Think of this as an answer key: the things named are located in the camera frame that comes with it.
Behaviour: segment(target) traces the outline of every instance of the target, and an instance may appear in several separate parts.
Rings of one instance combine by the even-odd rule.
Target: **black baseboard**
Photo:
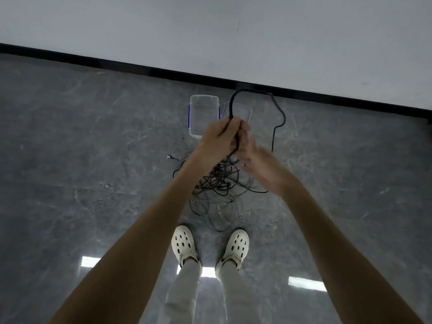
[[[398,106],[394,104],[372,102],[359,99],[352,99],[349,97],[337,97],[332,95],[325,95],[319,93],[296,91],[289,88],[277,88],[267,85],[251,84],[241,81],[233,81],[230,79],[220,79],[209,76],[188,74],[185,72],[176,72],[173,70],[164,70],[153,68],[143,65],[134,65],[131,63],[122,63],[119,61],[104,60],[91,58],[86,56],[76,56],[73,54],[65,54],[61,52],[47,51],[41,49],[33,49],[29,47],[19,47],[16,45],[0,43],[0,53],[14,54],[17,56],[27,56],[37,59],[45,59],[51,61],[58,61],[62,63],[71,63],[75,65],[83,65],[93,68],[101,68],[107,70],[115,70],[118,72],[130,72],[133,74],[158,77],[164,79],[171,79],[174,81],[184,81],[188,83],[202,84],[207,86],[215,86],[219,88],[228,88],[237,90],[240,88],[251,88],[261,91],[273,93],[278,97],[287,97],[291,99],[312,101],[326,104],[334,104],[337,106],[367,109],[373,111],[387,112],[393,114],[401,114],[405,116],[426,118],[432,120],[432,110],[411,108],[405,106]]]

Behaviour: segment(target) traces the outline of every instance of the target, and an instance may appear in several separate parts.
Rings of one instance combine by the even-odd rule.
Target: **clear plastic container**
[[[224,103],[222,118],[228,117],[230,115],[230,102]],[[240,117],[246,123],[249,123],[252,117],[252,108],[245,106],[244,104],[233,102],[232,103],[232,114],[234,116]]]
[[[220,118],[219,98],[214,95],[192,95],[189,103],[189,135],[200,139],[208,124]]]

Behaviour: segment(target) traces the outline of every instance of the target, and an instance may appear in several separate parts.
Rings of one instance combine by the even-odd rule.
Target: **foot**
[[[233,234],[231,234],[230,239],[228,240],[228,244],[226,245],[226,250],[219,262],[216,265],[215,272],[216,277],[219,278],[219,272],[222,266],[227,261],[233,261],[237,267],[237,270],[240,270],[241,264],[245,259],[247,253],[249,251],[249,236],[245,230],[239,229],[236,230]]]
[[[180,267],[183,267],[186,260],[192,258],[198,263],[201,271],[203,270],[200,258],[195,250],[194,237],[190,229],[184,225],[177,226],[171,239],[171,246]]]

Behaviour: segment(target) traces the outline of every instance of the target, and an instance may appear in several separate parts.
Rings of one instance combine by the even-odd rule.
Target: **light gray pants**
[[[192,324],[197,304],[200,268],[187,261],[171,285],[158,324]],[[232,261],[227,261],[219,272],[229,324],[261,323],[254,300]]]

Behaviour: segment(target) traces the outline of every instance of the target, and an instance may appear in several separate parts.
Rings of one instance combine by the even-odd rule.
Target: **forearm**
[[[294,176],[282,195],[343,323],[421,323]]]
[[[173,182],[87,274],[51,323],[137,323],[172,234],[202,176],[192,157]]]

